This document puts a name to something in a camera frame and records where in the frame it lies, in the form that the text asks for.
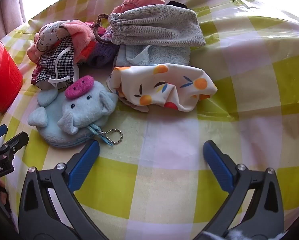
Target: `plastic tablecloth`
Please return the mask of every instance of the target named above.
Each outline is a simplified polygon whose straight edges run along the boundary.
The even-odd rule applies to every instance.
[[[16,222],[27,169],[51,169],[83,147],[50,147],[27,124],[39,90],[30,84],[35,64],[26,50],[43,25],[95,21],[123,1],[61,0],[2,39],[24,84],[0,114],[0,124],[8,125],[0,145],[21,131],[30,138],[16,153],[15,171],[5,177]],[[175,1],[197,13],[207,45],[192,48],[190,65],[206,71],[218,92],[189,113],[150,106],[145,114],[119,102],[104,129],[119,128],[124,140],[114,147],[101,143],[100,156],[75,196],[110,239],[192,239],[227,196],[203,159],[203,143],[212,139],[236,163],[275,169],[289,226],[299,215],[299,18],[254,0]],[[84,69],[80,75],[92,74],[105,84],[110,71]]]

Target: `brown cord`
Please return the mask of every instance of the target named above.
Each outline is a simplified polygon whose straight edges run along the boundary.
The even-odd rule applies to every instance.
[[[96,39],[99,43],[101,43],[101,44],[103,44],[103,45],[109,45],[109,44],[111,44],[112,42],[111,42],[111,41],[105,41],[105,40],[103,40],[103,39],[98,35],[97,29],[98,29],[98,27],[102,26],[102,24],[101,24],[101,20],[102,20],[102,19],[108,19],[108,18],[109,18],[109,15],[108,15],[108,14],[105,14],[105,13],[101,13],[101,14],[99,14],[98,17],[97,17],[97,23],[95,23],[95,24],[93,25],[93,27],[92,27],[92,29],[93,29],[93,33],[94,33],[94,35],[95,35],[95,39]]]

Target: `fruit print fabric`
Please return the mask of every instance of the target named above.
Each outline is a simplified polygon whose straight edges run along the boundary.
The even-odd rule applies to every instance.
[[[134,106],[156,104],[183,112],[217,91],[202,69],[178,64],[115,67],[108,86]]]

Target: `curtain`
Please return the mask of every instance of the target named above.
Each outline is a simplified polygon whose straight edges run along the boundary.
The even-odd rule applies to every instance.
[[[0,39],[24,22],[22,0],[0,0]]]

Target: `pink snout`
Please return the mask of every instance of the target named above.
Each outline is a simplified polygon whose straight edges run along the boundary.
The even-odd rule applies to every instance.
[[[94,78],[91,76],[84,76],[75,81],[65,90],[65,96],[68,99],[75,99],[92,89],[94,85]]]

